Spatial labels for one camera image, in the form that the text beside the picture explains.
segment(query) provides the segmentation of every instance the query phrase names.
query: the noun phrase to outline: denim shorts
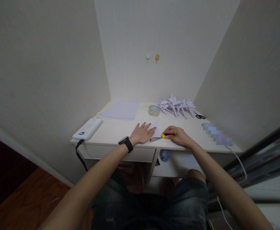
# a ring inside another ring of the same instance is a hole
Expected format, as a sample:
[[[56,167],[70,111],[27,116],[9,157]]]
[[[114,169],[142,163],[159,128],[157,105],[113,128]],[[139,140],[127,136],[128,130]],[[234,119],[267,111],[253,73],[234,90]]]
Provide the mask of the denim shorts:
[[[208,189],[182,179],[172,197],[132,194],[113,174],[92,201],[91,229],[206,229]]]

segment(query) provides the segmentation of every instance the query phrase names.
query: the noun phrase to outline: desk drawer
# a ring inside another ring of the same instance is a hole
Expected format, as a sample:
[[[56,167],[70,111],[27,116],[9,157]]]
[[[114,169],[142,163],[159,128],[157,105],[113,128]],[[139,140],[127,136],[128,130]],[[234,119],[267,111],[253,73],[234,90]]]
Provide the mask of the desk drawer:
[[[80,145],[79,153],[85,159],[102,159],[113,150],[114,146],[103,145]],[[152,162],[156,149],[134,148],[131,153],[124,157],[123,161]]]

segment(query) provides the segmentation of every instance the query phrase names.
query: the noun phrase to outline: plastic bottle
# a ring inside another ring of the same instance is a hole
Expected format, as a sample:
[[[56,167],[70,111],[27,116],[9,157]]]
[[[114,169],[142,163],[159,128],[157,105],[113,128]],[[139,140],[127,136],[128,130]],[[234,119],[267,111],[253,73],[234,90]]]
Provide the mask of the plastic bottle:
[[[171,150],[163,150],[160,154],[160,159],[163,161],[163,162],[167,162],[170,158],[170,154],[171,154]]]

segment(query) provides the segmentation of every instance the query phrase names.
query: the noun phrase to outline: white desk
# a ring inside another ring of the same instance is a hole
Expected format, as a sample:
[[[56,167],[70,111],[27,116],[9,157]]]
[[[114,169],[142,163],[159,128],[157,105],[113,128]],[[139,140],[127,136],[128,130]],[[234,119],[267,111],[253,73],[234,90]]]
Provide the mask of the white desk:
[[[110,101],[101,112],[114,102],[115,101]],[[148,107],[150,105],[152,104],[139,103],[134,121],[102,118],[103,123],[94,133],[92,138],[79,146],[79,153],[85,160],[101,159],[118,145],[120,139],[125,136],[130,136],[137,123],[142,124],[143,122],[146,122],[148,124],[157,121],[160,133],[170,125],[183,128],[184,131],[204,150],[206,150],[221,166],[226,165],[235,158],[225,146],[216,145],[213,139],[203,130],[202,123],[209,123],[207,119],[192,117],[185,119],[182,115],[176,118],[173,114],[164,114],[163,112],[160,112],[158,117],[152,117],[148,114]],[[78,141],[71,140],[71,143],[76,145]],[[235,145],[230,146],[230,148],[236,153],[242,152]],[[166,163],[159,160],[161,165],[155,167],[160,151],[163,149],[172,150],[170,159]],[[171,140],[160,139],[154,142],[136,145],[134,150],[123,160],[145,162],[146,182],[148,183],[151,176],[183,177],[187,170],[187,168],[185,168],[186,154],[191,154],[188,149],[176,145]]]

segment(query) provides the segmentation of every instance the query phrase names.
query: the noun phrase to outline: origami crane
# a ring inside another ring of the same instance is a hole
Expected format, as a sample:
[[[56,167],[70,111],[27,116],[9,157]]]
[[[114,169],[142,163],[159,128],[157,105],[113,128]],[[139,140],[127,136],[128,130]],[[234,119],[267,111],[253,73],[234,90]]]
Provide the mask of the origami crane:
[[[162,112],[170,112],[174,114],[175,117],[179,116],[179,112],[183,115],[186,119],[188,119],[186,115],[186,111],[190,113],[192,117],[195,117],[196,114],[192,109],[195,109],[195,105],[192,103],[191,100],[177,100],[176,97],[171,94],[171,97],[161,101],[157,106],[161,109]]]

